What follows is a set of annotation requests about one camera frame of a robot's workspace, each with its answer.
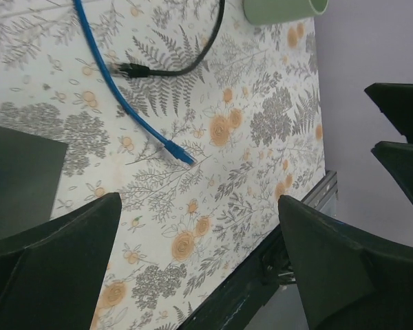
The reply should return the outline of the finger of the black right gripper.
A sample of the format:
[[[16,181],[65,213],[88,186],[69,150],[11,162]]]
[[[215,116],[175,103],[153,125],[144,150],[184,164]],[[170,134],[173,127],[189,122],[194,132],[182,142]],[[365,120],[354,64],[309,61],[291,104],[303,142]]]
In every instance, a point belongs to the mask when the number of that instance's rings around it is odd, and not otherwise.
[[[371,153],[413,205],[413,144],[381,141],[372,148]]]
[[[394,128],[413,144],[413,84],[376,82],[364,91]]]

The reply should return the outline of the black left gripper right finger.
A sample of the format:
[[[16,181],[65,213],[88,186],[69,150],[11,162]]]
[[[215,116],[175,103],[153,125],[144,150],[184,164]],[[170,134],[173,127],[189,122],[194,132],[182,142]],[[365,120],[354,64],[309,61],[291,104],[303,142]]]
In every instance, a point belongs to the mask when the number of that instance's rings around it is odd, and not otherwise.
[[[413,247],[286,195],[279,222],[310,329],[413,329]]]

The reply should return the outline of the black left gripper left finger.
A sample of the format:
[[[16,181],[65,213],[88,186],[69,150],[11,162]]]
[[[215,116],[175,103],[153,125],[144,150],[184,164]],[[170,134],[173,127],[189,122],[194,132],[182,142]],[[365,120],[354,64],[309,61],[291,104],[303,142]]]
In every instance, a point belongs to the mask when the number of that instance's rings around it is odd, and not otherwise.
[[[89,329],[120,214],[111,192],[0,240],[0,329]]]

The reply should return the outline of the black network switch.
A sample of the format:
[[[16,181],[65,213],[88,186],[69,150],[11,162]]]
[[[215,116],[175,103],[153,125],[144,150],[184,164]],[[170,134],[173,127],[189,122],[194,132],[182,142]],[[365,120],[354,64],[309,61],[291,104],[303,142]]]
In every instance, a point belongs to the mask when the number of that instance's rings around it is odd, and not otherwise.
[[[66,150],[0,126],[0,240],[49,220]]]

